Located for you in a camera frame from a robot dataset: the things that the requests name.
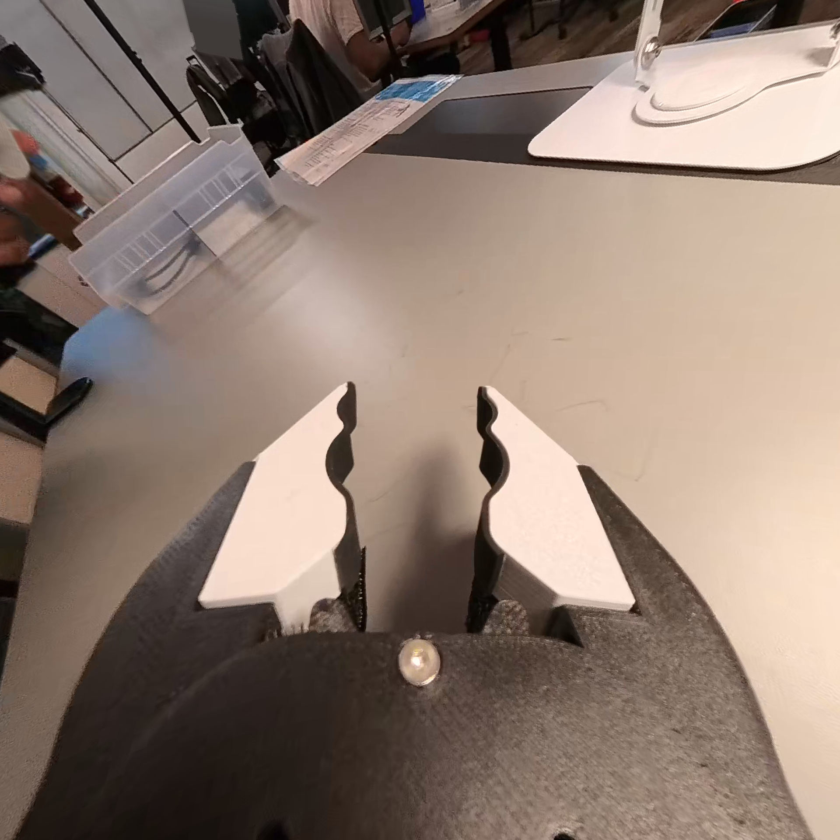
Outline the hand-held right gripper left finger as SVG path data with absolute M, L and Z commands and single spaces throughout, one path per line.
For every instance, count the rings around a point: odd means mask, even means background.
M 324 397 L 253 461 L 197 600 L 205 609 L 268 604 L 281 624 L 342 601 L 366 623 L 365 552 L 345 485 L 354 467 L 354 383 Z

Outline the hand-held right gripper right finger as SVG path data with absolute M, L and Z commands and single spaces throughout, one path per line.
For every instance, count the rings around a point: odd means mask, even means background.
M 479 510 L 467 630 L 482 632 L 502 602 L 530 632 L 552 632 L 572 607 L 630 614 L 635 597 L 579 462 L 496 388 L 477 393 Z

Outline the clear plastic bin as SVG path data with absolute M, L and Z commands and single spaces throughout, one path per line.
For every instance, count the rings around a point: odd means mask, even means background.
M 86 219 L 69 263 L 108 306 L 148 316 L 279 208 L 241 128 L 211 128 Z

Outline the black table leg base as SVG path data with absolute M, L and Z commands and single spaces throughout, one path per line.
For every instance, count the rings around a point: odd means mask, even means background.
M 88 377 L 75 380 L 59 391 L 43 412 L 1 392 L 2 432 L 45 445 L 50 431 L 84 401 L 92 387 L 93 381 Z

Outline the white monitor stand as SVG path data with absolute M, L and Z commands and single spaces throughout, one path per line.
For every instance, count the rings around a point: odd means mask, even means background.
M 665 46 L 643 5 L 633 60 L 536 135 L 545 160 L 782 172 L 839 149 L 838 19 Z

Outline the printed paper sheets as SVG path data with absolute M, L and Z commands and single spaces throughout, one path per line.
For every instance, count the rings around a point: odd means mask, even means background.
M 277 157 L 275 163 L 292 179 L 319 186 L 435 102 L 460 78 L 455 74 L 396 80 L 334 125 Z

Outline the black office chair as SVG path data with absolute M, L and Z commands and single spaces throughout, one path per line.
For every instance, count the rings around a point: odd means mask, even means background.
M 209 127 L 238 123 L 227 91 L 198 58 L 187 58 L 185 79 Z

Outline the black jacket on chair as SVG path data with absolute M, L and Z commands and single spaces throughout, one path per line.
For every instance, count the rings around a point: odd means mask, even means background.
M 363 104 L 352 81 L 302 21 L 263 35 L 256 50 L 290 116 L 295 143 L 317 137 Z

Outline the black floor lamp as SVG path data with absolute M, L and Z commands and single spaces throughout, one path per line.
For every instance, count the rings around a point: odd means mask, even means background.
M 183 129 L 189 140 L 198 143 L 200 138 L 188 121 L 182 116 L 179 108 L 166 94 L 159 82 L 152 76 L 148 68 L 143 63 L 139 54 L 130 46 L 128 41 L 122 36 L 110 18 L 103 12 L 102 8 L 96 1 L 83 1 L 91 14 L 99 21 L 99 24 L 106 30 L 113 42 L 120 48 L 122 53 L 126 56 L 132 66 L 140 73 L 142 79 L 146 82 L 153 94 L 161 101 L 161 104 L 171 114 L 173 120 Z

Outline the wooden office desk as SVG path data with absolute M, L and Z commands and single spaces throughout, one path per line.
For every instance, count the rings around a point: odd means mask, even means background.
M 511 49 L 505 15 L 511 1 L 481 1 L 461 6 L 460 2 L 430 10 L 413 26 L 403 48 L 408 56 L 420 55 L 457 44 L 476 28 L 489 33 L 494 71 L 512 69 Z

